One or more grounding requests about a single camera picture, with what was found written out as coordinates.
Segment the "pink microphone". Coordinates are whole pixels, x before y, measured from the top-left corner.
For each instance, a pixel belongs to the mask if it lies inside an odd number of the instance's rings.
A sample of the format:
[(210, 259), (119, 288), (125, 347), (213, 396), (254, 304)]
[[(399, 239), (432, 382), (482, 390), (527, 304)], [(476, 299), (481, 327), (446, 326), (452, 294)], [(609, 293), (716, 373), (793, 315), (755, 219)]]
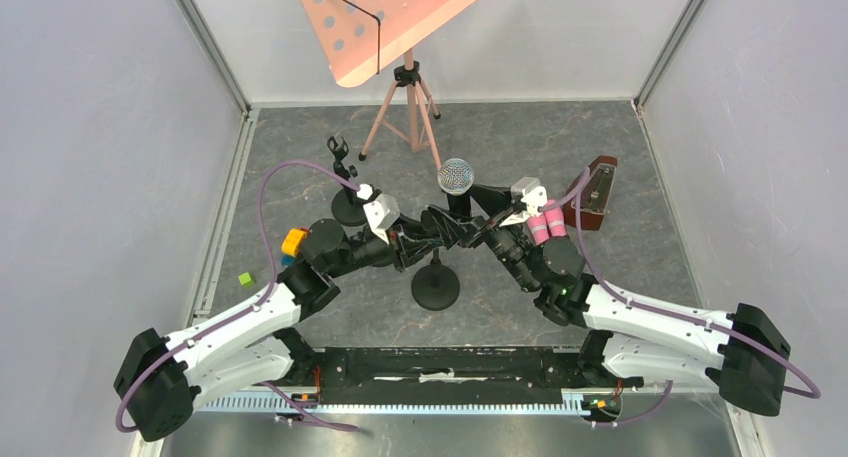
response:
[(543, 213), (530, 216), (526, 220), (526, 226), (536, 245), (541, 245), (550, 238), (549, 227)]
[(546, 221), (549, 235), (551, 237), (566, 237), (567, 227), (562, 208), (556, 204), (554, 200), (550, 200), (548, 205), (552, 208), (543, 212)]

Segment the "black microphone silver grille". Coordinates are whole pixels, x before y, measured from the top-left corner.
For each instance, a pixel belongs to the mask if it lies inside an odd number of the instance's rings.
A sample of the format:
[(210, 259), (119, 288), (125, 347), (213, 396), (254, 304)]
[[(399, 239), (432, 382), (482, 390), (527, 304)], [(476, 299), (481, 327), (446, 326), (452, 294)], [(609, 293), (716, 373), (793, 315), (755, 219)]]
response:
[(446, 194), (449, 210), (452, 213), (470, 217), (471, 198), (467, 192), (474, 183), (474, 171), (471, 165), (461, 158), (445, 160), (438, 170), (437, 183)]

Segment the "black microphone stand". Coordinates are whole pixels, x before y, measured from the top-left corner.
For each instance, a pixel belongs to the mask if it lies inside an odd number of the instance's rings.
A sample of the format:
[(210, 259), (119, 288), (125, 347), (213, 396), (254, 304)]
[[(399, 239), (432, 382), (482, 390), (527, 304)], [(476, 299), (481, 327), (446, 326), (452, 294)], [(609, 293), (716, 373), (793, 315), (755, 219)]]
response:
[[(344, 159), (349, 154), (349, 147), (343, 137), (330, 136), (327, 139), (327, 147), (334, 157), (332, 169), (338, 177), (349, 181), (358, 175), (354, 166), (344, 164)], [(335, 194), (331, 203), (331, 213), (335, 220), (347, 227), (362, 226), (367, 223), (363, 205), (356, 201), (356, 193), (345, 185)]]
[(414, 301), (428, 311), (443, 311), (456, 303), (460, 294), (457, 274), (441, 262), (439, 250), (432, 253), (428, 265), (419, 269), (411, 281)]

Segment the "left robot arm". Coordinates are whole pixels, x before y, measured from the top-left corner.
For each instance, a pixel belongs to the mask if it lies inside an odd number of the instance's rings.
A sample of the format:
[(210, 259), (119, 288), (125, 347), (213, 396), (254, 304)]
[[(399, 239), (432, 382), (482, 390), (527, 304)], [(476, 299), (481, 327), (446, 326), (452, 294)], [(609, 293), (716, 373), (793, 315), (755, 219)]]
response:
[(485, 224), (481, 217), (437, 206), (411, 219), (371, 202), (366, 214), (367, 225), (354, 235), (335, 219), (291, 230), (284, 242), (292, 262), (257, 294), (211, 319), (167, 335), (153, 328), (137, 334), (113, 384), (120, 398), (116, 428), (152, 442), (234, 390), (282, 378), (306, 382), (313, 356), (275, 334), (338, 296), (334, 278), (385, 262), (405, 269), (435, 250), (467, 247)]

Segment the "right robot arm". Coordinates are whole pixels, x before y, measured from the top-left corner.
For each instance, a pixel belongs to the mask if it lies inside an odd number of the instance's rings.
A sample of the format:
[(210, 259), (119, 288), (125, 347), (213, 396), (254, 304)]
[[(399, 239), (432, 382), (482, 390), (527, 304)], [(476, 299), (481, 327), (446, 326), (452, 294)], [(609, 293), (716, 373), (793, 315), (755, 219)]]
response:
[(575, 243), (549, 232), (547, 194), (535, 179), (525, 187), (472, 185), (469, 194), (487, 215), (481, 241), (522, 290), (536, 293), (535, 306), (558, 325), (588, 330), (577, 359), (585, 382), (703, 383), (736, 407), (779, 415), (791, 346), (762, 309), (681, 306), (585, 272)]

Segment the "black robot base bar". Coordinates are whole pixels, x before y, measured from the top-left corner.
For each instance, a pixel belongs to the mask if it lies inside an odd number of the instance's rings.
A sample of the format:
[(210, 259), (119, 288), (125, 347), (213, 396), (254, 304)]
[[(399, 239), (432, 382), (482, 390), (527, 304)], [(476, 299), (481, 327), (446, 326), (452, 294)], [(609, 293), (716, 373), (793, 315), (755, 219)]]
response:
[(556, 404), (562, 390), (641, 388), (568, 347), (326, 347), (298, 351), (281, 386), (323, 404)]

